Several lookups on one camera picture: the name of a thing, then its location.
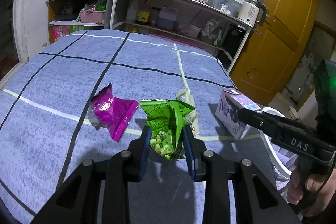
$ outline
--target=blue bed sheet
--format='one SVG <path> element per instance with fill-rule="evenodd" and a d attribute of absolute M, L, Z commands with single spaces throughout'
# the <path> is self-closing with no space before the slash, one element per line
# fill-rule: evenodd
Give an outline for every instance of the blue bed sheet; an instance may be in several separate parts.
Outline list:
<path fill-rule="evenodd" d="M 30 223 L 58 181 L 84 159 L 109 159 L 139 137 L 146 122 L 141 108 L 127 128 L 133 131 L 118 143 L 86 120 L 95 86 L 97 93 L 110 82 L 119 98 L 175 99 L 186 87 L 184 74 L 208 149 L 231 160 L 250 158 L 275 185 L 262 140 L 234 141 L 214 115 L 222 88 L 234 87 L 216 58 L 155 37 L 126 37 L 116 30 L 71 33 L 24 65 L 0 92 L 0 196 L 21 223 Z M 81 115 L 85 120 L 76 132 Z M 168 161 L 151 151 L 144 180 L 129 184 L 131 223 L 201 223 L 204 194 L 185 160 Z"/>

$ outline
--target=wooden door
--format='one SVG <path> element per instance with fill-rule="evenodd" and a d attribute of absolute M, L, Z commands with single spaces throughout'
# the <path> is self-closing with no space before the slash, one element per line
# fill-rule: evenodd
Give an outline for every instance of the wooden door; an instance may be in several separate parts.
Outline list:
<path fill-rule="evenodd" d="M 283 90 L 302 57 L 314 25 L 318 0 L 265 0 L 268 15 L 247 41 L 231 77 L 238 89 L 267 105 Z"/>

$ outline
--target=human hand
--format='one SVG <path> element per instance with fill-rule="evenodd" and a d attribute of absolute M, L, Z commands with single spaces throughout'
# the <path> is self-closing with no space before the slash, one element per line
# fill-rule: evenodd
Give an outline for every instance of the human hand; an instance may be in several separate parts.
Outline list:
<path fill-rule="evenodd" d="M 299 165 L 299 160 L 296 160 L 296 166 Z M 306 182 L 305 188 L 310 192 L 317 192 L 321 187 L 326 175 L 312 174 L 310 175 Z M 317 216 L 322 213 L 327 205 L 329 204 L 331 198 L 333 197 L 336 189 L 336 170 L 334 169 L 329 180 L 319 191 L 315 203 L 303 211 L 305 217 Z M 289 203 L 297 205 L 298 202 L 303 197 L 303 187 L 301 185 L 301 173 L 299 168 L 296 168 L 291 174 L 291 180 L 288 182 L 288 192 L 287 200 Z"/>

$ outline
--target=white kettle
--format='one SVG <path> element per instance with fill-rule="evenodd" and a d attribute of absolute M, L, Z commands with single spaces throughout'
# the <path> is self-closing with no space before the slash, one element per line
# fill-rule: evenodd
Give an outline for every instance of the white kettle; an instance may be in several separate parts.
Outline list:
<path fill-rule="evenodd" d="M 259 9 L 263 10 L 261 20 L 257 20 Z M 259 0 L 244 0 L 239 11 L 238 19 L 244 21 L 247 25 L 254 27 L 255 23 L 263 23 L 266 19 L 267 9 Z"/>

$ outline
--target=purple printed box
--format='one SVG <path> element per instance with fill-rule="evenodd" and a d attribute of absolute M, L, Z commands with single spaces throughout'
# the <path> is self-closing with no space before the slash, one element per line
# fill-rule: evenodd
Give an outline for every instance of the purple printed box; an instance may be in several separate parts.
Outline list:
<path fill-rule="evenodd" d="M 235 139 L 244 138 L 249 129 L 249 125 L 238 120 L 238 110 L 243 107 L 253 111 L 261 110 L 255 102 L 236 89 L 222 91 L 215 115 Z"/>

